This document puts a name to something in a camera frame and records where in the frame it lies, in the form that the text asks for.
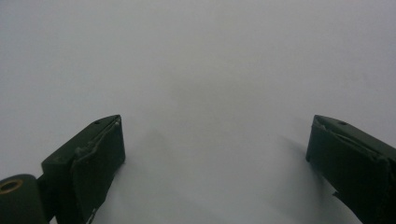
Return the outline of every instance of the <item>circular hole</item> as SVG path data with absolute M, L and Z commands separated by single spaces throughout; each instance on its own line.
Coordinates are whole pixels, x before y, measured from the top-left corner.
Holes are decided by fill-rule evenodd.
M 6 183 L 0 184 L 0 194 L 10 193 L 18 189 L 22 185 L 21 179 L 8 180 Z

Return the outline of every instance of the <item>white background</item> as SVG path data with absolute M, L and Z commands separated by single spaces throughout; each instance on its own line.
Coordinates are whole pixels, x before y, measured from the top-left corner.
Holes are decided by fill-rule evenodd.
M 1 0 L 0 179 L 121 114 L 94 223 L 360 223 L 304 154 L 315 114 L 396 146 L 395 24 L 393 0 Z

